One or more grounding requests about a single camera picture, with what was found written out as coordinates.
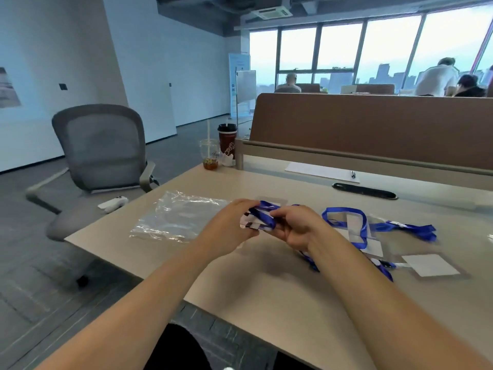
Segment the sky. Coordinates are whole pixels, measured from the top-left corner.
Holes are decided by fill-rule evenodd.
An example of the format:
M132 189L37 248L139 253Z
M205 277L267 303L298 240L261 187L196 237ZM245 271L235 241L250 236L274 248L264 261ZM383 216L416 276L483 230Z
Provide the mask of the sky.
M454 57L460 71L470 70L492 18L493 5L428 14L409 75L417 76L443 57ZM374 77L381 63L390 63L390 75L405 71L420 20L410 16L368 23L357 73L361 83ZM283 31L281 70L311 69L315 33L314 27ZM352 68L360 34L361 24L323 27L318 68ZM258 85L274 83L276 46L276 30L250 33L251 69L257 70ZM492 64L493 43L478 69Z

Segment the whiteboard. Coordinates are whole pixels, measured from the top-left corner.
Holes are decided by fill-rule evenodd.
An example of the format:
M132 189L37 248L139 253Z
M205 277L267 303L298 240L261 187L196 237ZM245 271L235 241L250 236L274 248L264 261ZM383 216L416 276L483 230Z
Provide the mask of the whiteboard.
M239 103L257 98L257 76L255 70L236 72L236 99Z

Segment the chair armrest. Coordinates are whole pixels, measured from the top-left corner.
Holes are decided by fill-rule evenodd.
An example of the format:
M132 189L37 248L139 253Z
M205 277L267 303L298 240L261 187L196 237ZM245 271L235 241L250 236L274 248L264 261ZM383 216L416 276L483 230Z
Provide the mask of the chair armrest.
M48 179L45 179L41 182L39 182L38 184L35 184L31 187L29 187L27 190L26 190L26 199L30 202L32 202L33 204L36 204L36 205L39 205L41 206L42 208L45 208L46 210L49 210L55 214L60 214L62 211L56 207L54 207L53 205L47 203L46 201L40 199L40 197L37 195L37 191L42 187L42 186L45 186L46 184L50 183L51 181L61 177L63 174L65 174L67 171L69 170L69 168L64 168L63 170L59 171L58 173L50 176Z
M156 164L152 161L147 161L147 166L144 169L144 172L139 178L139 185L142 188L144 192L151 192L151 178L152 178L152 172L154 171L154 168L156 167Z

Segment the ceiling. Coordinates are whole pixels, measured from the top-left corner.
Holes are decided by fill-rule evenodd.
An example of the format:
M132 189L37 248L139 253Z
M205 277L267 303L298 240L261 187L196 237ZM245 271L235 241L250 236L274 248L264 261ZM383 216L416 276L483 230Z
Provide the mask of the ceiling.
M157 0L160 14L222 36L240 29L416 13L488 0ZM251 11L284 4L292 17L262 20Z

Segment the hand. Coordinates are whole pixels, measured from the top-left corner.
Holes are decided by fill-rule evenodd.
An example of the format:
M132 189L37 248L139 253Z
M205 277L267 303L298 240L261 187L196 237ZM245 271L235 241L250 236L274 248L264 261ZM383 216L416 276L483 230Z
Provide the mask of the hand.
M318 230L329 227L319 214L304 205L283 206L271 211L270 215L278 223L268 234L285 241L297 251L307 251Z
M259 234L258 230L241 228L240 218L260 201L238 199L217 213L196 239L200 248L207 249L208 256L216 259L234 251L238 245Z

